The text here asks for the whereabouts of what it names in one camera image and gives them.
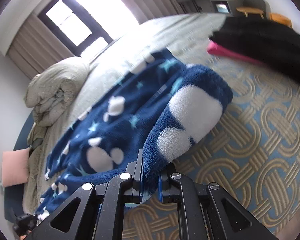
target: pink cloth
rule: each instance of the pink cloth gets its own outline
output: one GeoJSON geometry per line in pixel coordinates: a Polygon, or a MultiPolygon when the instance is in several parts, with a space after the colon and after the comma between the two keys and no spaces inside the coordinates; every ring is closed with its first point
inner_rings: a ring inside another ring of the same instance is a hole
{"type": "Polygon", "coordinates": [[[28,182],[29,148],[2,153],[2,187],[28,182]]]}
{"type": "Polygon", "coordinates": [[[219,44],[210,41],[208,47],[207,47],[207,52],[209,54],[212,55],[216,55],[216,56],[224,56],[224,57],[231,57],[231,58],[235,58],[235,59],[240,59],[246,62],[250,62],[253,64],[263,64],[261,61],[258,61],[256,59],[241,55],[239,53],[233,52],[229,49],[226,49],[222,46],[220,46],[219,44]]]}

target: blue fleece blanket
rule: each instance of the blue fleece blanket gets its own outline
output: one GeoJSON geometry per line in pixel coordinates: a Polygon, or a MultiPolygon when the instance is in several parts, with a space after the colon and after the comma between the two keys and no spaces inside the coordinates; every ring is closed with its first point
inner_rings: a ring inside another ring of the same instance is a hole
{"type": "Polygon", "coordinates": [[[45,179],[64,170],[42,195],[45,219],[85,182],[108,182],[143,148],[144,189],[159,171],[219,121],[232,91],[210,68],[185,65],[167,49],[154,52],[71,125],[47,158],[45,179]]]}

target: patterned rug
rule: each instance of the patterned rug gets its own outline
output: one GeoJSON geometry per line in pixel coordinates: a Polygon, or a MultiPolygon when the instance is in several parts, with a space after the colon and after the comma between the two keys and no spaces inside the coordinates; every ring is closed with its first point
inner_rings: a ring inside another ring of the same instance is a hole
{"type": "MultiPolygon", "coordinates": [[[[174,164],[197,183],[217,182],[271,232],[300,208],[300,85],[266,67],[211,57],[234,99],[212,131],[174,164]]],[[[127,212],[124,239],[178,239],[175,204],[153,196],[127,212]]]]}

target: grey chair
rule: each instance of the grey chair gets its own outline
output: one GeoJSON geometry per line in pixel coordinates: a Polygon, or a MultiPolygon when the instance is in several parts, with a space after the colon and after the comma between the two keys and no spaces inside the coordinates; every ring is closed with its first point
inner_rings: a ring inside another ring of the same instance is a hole
{"type": "Polygon", "coordinates": [[[264,0],[242,0],[242,5],[245,7],[253,7],[263,10],[263,17],[267,18],[267,5],[264,0]]]}

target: wooden chair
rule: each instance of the wooden chair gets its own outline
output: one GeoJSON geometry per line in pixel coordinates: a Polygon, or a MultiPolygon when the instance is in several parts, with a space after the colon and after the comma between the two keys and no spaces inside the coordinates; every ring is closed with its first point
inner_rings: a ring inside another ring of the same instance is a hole
{"type": "Polygon", "coordinates": [[[292,28],[292,22],[289,18],[281,15],[281,14],[278,14],[278,13],[270,13],[269,14],[269,18],[270,20],[272,21],[275,21],[275,22],[278,22],[278,23],[281,23],[281,24],[284,24],[290,28],[292,28]]]}
{"type": "Polygon", "coordinates": [[[267,18],[267,8],[264,0],[242,0],[242,6],[260,9],[263,11],[261,18],[267,18]]]}
{"type": "Polygon", "coordinates": [[[238,12],[242,12],[246,17],[249,16],[249,13],[252,14],[260,14],[261,19],[264,19],[263,14],[264,11],[260,10],[258,8],[253,8],[253,7],[237,7],[238,12]]]}

